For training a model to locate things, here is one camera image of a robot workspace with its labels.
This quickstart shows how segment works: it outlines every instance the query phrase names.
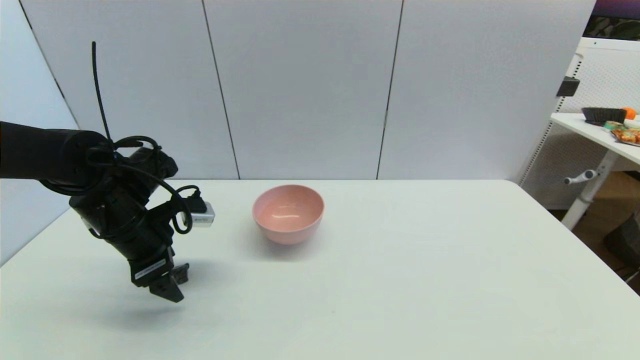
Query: orange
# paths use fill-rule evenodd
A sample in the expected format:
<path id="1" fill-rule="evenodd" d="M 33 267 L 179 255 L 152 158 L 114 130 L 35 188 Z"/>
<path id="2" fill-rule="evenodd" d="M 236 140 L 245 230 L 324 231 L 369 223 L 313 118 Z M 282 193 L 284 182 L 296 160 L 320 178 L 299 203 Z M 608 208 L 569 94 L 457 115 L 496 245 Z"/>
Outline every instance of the orange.
<path id="1" fill-rule="evenodd" d="M 627 116 L 625 117 L 625 119 L 633 120 L 636 118 L 636 111 L 633 110 L 632 108 L 622 108 L 622 109 L 627 111 Z"/>

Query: pink bowl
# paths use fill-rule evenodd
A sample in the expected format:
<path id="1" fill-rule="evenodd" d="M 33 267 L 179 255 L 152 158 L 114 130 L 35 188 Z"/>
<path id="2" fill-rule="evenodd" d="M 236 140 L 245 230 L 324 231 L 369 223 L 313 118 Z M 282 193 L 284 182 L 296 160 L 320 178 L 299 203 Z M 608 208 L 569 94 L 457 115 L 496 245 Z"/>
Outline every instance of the pink bowl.
<path id="1" fill-rule="evenodd" d="M 322 197 L 302 185 L 283 185 L 264 192 L 253 204 L 253 219 L 269 240 L 284 245 L 305 241 L 320 225 Z"/>

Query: desk leg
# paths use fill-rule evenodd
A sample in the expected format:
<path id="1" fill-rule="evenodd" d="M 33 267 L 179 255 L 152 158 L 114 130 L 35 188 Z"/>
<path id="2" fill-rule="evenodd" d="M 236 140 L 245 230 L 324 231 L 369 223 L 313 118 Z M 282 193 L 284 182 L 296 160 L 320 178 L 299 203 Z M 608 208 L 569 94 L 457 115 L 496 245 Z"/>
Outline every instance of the desk leg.
<path id="1" fill-rule="evenodd" d="M 593 202 L 593 197 L 598 193 L 598 190 L 604 184 L 605 180 L 609 176 L 611 172 L 611 168 L 616 163 L 620 155 L 615 152 L 609 150 L 607 154 L 604 156 L 604 159 L 598 165 L 598 176 L 595 179 L 589 181 L 587 186 L 584 187 L 584 190 L 578 195 L 577 199 L 573 202 L 569 211 L 567 211 L 566 215 L 562 219 L 562 223 L 569 230 L 573 230 L 580 218 L 584 215 L 589 205 Z"/>

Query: bowl rim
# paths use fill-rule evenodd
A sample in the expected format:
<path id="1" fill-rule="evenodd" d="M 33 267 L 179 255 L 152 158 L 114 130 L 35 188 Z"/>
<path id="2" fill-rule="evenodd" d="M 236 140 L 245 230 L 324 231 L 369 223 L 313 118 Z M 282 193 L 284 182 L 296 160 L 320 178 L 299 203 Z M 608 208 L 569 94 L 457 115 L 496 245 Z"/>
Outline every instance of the bowl rim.
<path id="1" fill-rule="evenodd" d="M 315 219 L 311 224 L 309 224 L 309 225 L 307 225 L 307 226 L 305 226 L 305 227 L 301 227 L 301 228 L 296 229 L 296 230 L 292 230 L 292 231 L 280 231 L 280 230 L 274 230 L 274 229 L 272 229 L 272 228 L 270 228 L 270 227 L 267 227 L 267 226 L 262 225 L 262 224 L 258 221 L 258 219 L 256 218 L 256 216 L 255 216 L 255 206 L 258 204 L 258 200 L 260 200 L 260 198 L 261 198 L 264 194 L 266 194 L 266 193 L 270 192 L 271 190 L 275 190 L 275 189 L 277 189 L 277 188 L 284 188 L 284 187 L 287 187 L 287 186 L 297 186 L 297 187 L 300 187 L 300 188 L 306 188 L 306 189 L 311 190 L 312 192 L 314 192 L 316 195 L 318 195 L 318 197 L 320 198 L 320 203 L 322 204 L 322 210 L 320 211 L 320 215 L 318 215 L 318 218 L 317 218 L 317 219 Z M 252 206 L 252 208 L 251 208 L 251 216 L 253 217 L 253 221 L 255 221 L 255 223 L 256 223 L 256 224 L 258 224 L 258 226 L 263 227 L 263 228 L 265 228 L 265 229 L 267 229 L 267 230 L 269 230 L 269 231 L 275 231 L 275 232 L 277 232 L 277 233 L 282 233 L 282 234 L 291 234 L 291 233 L 297 233 L 298 231 L 306 230 L 306 229 L 308 229 L 308 228 L 310 228 L 310 227 L 312 227 L 312 226 L 316 225 L 318 222 L 320 222 L 320 220 L 322 220 L 322 216 L 323 216 L 323 215 L 324 215 L 324 199 L 322 198 L 322 195 L 320 195 L 320 193 L 318 193 L 318 192 L 317 192 L 317 191 L 315 191 L 314 189 L 311 189 L 311 188 L 310 188 L 310 187 L 308 187 L 308 186 L 304 186 L 304 185 L 300 185 L 300 184 L 284 184 L 284 185 L 274 186 L 274 187 L 272 187 L 272 188 L 270 188 L 270 189 L 268 189 L 268 190 L 264 191 L 262 194 L 260 194 L 260 195 L 255 199 L 255 201 L 253 202 L 253 206 Z"/>

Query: black basket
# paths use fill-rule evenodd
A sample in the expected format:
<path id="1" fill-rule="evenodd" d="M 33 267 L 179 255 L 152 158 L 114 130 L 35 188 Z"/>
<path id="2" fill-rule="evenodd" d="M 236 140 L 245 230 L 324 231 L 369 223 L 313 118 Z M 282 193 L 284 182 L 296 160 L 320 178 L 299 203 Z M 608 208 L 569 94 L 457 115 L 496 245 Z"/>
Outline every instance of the black basket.
<path id="1" fill-rule="evenodd" d="M 612 108 L 582 108 L 586 122 L 592 125 L 604 126 L 607 121 L 624 123 L 627 111 Z"/>

